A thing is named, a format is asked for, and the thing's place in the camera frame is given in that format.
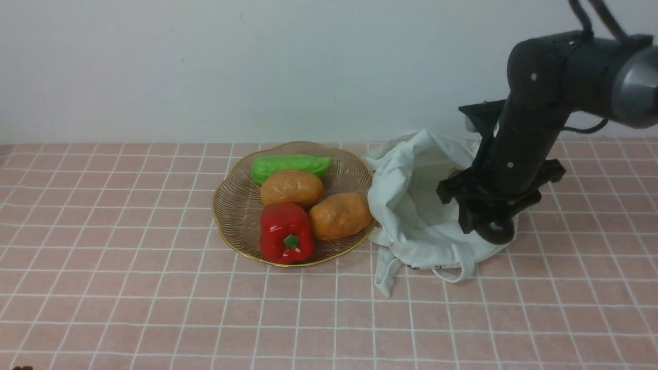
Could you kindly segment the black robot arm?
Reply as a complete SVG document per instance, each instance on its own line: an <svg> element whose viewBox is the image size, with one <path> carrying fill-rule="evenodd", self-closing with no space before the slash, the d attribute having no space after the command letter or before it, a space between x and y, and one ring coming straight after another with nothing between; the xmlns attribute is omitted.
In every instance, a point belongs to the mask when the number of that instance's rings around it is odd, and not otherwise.
<svg viewBox="0 0 658 370"><path fill-rule="evenodd" d="M459 108L482 142L470 167L436 190L443 204L458 203L465 234L498 245L513 238L513 218L541 201L540 188L564 176L549 154L571 114L601 119L587 134L611 120L634 130L656 125L656 45L649 34L533 38L513 48L507 81L507 99Z"/></svg>

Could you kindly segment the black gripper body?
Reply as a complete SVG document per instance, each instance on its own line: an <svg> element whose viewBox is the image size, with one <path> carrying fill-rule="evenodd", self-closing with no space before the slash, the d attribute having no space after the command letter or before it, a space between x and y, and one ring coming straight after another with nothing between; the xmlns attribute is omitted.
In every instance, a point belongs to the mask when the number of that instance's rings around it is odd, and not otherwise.
<svg viewBox="0 0 658 370"><path fill-rule="evenodd" d="M464 234L482 235L488 229L494 235L513 235L513 218L541 201L541 187L559 182L565 174L557 159L546 160L528 190L519 195L503 195L478 184L474 168L470 167L439 182L436 193L444 205L456 200L458 224Z"/></svg>

